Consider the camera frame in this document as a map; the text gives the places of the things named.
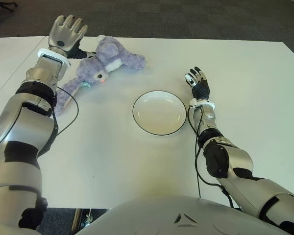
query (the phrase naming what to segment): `tabletop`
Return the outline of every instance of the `tabletop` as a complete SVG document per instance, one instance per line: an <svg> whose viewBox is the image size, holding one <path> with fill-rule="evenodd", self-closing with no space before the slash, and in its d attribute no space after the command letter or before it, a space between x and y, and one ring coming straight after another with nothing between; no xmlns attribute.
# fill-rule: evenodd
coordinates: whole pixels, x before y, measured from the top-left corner
<svg viewBox="0 0 294 235"><path fill-rule="evenodd" d="M0 89L43 38L0 38Z"/></svg>
<svg viewBox="0 0 294 235"><path fill-rule="evenodd" d="M75 95L80 114L51 150L39 158L43 196L50 207L112 208L151 195L198 196L194 167L195 135L189 124L168 136L154 136L134 121L132 107L143 93L168 91L187 107L192 99L184 74L194 66L205 73L220 131L246 150L254 176L271 179L294 193L294 54L279 42L118 38L143 54L141 71L120 68L94 87ZM0 112L19 87L44 38L0 90ZM85 37L94 51L96 37ZM75 78L78 60L58 83ZM57 120L59 129L75 116L70 102ZM203 156L199 171L206 171ZM200 183L205 199L228 205L218 188Z"/></svg>

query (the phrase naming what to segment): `robot forearm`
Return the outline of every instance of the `robot forearm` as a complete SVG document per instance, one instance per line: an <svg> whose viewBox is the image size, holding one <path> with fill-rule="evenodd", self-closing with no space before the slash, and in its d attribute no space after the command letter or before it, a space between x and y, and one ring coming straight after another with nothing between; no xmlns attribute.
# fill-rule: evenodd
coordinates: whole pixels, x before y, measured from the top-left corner
<svg viewBox="0 0 294 235"><path fill-rule="evenodd" d="M253 177L251 157L218 130L214 104L208 97L195 97L190 106L209 174L225 187L243 212L294 234L294 194L271 180Z"/></svg>
<svg viewBox="0 0 294 235"><path fill-rule="evenodd" d="M37 157L57 134L50 116L67 67L66 58L44 50L0 116L0 234L37 234L20 227L35 229L40 223L35 217L41 217L44 202Z"/></svg>

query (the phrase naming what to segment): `purple plush bunny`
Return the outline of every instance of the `purple plush bunny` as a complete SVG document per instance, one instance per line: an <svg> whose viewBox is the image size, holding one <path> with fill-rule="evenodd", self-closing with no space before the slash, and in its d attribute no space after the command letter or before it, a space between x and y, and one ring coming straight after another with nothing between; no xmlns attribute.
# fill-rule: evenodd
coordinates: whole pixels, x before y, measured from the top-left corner
<svg viewBox="0 0 294 235"><path fill-rule="evenodd" d="M134 70L141 70L146 66L145 57L133 54L114 37L98 36L100 42L93 58L83 59L77 70L77 78L66 83L62 88L71 95L74 95L81 86L92 86L104 82L111 71L124 66ZM57 90L58 102L54 109L59 115L70 101L71 97L62 90Z"/></svg>

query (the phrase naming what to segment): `white plate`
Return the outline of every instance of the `white plate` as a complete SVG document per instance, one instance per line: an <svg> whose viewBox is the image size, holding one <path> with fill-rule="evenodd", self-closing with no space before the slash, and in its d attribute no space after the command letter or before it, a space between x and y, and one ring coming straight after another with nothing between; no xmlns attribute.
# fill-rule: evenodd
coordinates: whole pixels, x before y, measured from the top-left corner
<svg viewBox="0 0 294 235"><path fill-rule="evenodd" d="M186 119L183 102L164 91L141 95L134 103L133 116L145 131L155 135L169 135L180 129Z"/></svg>

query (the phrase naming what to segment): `gray carpet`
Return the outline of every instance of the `gray carpet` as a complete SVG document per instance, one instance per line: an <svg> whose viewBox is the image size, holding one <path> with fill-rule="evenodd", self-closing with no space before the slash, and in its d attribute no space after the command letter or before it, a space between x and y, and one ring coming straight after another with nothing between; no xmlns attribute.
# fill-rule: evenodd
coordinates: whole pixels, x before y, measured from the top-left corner
<svg viewBox="0 0 294 235"><path fill-rule="evenodd" d="M37 231L42 235L70 235L75 209L48 208Z"/></svg>
<svg viewBox="0 0 294 235"><path fill-rule="evenodd" d="M0 8L0 37L48 35L58 15L73 13L87 36L279 41L294 52L291 0L16 1L14 13Z"/></svg>

